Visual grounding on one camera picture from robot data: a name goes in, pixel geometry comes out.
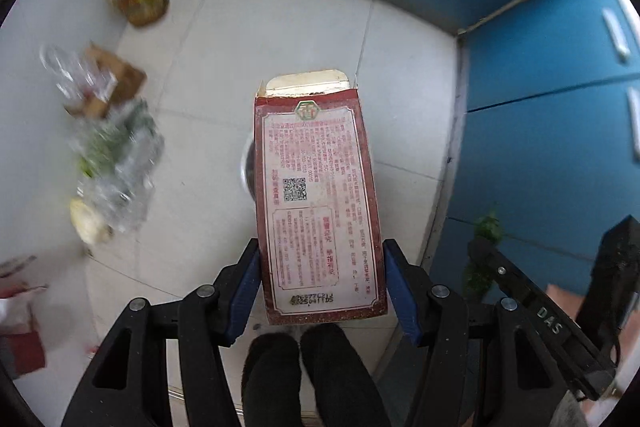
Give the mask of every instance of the white tile floor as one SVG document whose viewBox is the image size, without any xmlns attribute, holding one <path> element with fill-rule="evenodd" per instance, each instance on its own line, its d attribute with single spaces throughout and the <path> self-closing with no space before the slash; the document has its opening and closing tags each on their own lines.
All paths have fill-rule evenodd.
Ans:
<svg viewBox="0 0 640 427">
<path fill-rule="evenodd" d="M 357 81 L 383 237 L 395 237 L 417 262 L 452 121 L 453 37 L 377 0 L 170 1 L 161 22 L 127 28 L 117 49 L 149 75 L 143 96 L 166 151 L 148 221 L 95 248 L 87 263 L 98 333 L 133 297 L 159 303 L 211 282 L 255 236 L 239 163 L 255 91 L 279 74 L 335 68 Z M 343 327 L 372 371 L 395 325 L 390 313 Z M 246 350 L 269 329 L 260 293 L 245 334 L 222 349 L 237 404 Z M 177 346 L 168 352 L 170 385 L 180 388 Z M 303 410 L 314 410 L 306 377 L 301 399 Z"/>
</svg>

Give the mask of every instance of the metal screw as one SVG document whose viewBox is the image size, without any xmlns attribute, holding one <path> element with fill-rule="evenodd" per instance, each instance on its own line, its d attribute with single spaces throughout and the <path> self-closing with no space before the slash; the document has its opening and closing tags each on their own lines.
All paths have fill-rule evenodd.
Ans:
<svg viewBox="0 0 640 427">
<path fill-rule="evenodd" d="M 212 284 L 203 284 L 196 290 L 198 297 L 210 297 L 216 292 L 215 287 Z"/>
<path fill-rule="evenodd" d="M 500 304 L 508 312 L 512 312 L 518 307 L 518 303 L 514 301 L 514 299 L 511 299 L 510 297 L 505 297 L 504 299 L 502 299 L 500 301 Z"/>
<path fill-rule="evenodd" d="M 439 299 L 444 299 L 445 297 L 449 297 L 449 288 L 447 288 L 443 284 L 436 284 L 433 288 L 431 288 L 431 293 L 433 293 L 434 297 Z"/>
<path fill-rule="evenodd" d="M 129 303 L 129 309 L 132 312 L 139 312 L 145 306 L 146 306 L 146 301 L 142 297 L 137 297 Z"/>
</svg>

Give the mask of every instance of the qr code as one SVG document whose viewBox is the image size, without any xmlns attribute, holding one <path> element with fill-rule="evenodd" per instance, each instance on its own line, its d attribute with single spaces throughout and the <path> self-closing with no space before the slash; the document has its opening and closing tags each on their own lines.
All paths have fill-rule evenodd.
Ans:
<svg viewBox="0 0 640 427">
<path fill-rule="evenodd" d="M 284 178 L 282 187 L 285 201 L 306 201 L 306 180 L 304 178 Z"/>
</svg>

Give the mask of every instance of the cabinet handle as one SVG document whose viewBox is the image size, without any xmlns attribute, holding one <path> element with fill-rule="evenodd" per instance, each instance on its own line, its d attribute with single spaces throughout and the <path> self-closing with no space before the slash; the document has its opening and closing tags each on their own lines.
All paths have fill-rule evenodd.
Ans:
<svg viewBox="0 0 640 427">
<path fill-rule="evenodd" d="M 629 45 L 626 43 L 625 32 L 623 31 L 616 14 L 613 13 L 611 9 L 604 8 L 602 10 L 602 16 L 604 17 L 604 22 L 607 25 L 609 35 L 611 36 L 613 45 L 616 48 L 618 57 L 620 57 L 620 60 L 623 62 L 628 61 L 631 56 L 631 50 L 629 49 Z"/>
<path fill-rule="evenodd" d="M 636 160 L 640 160 L 640 92 L 635 87 L 626 90 L 631 113 L 631 134 L 634 138 L 634 153 Z"/>
</svg>

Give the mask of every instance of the blue gripper pad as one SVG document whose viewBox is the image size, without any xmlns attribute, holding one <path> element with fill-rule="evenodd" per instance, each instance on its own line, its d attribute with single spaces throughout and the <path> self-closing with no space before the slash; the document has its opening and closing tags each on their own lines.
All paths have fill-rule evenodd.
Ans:
<svg viewBox="0 0 640 427">
<path fill-rule="evenodd" d="M 387 239 L 382 247 L 385 253 L 386 289 L 394 304 L 402 331 L 411 343 L 417 346 L 422 338 L 422 330 L 418 323 L 418 306 L 400 266 L 408 266 L 408 263 L 394 240 Z"/>
<path fill-rule="evenodd" d="M 225 338 L 233 344 L 246 326 L 255 296 L 260 287 L 260 251 L 256 248 L 229 307 Z"/>
</svg>

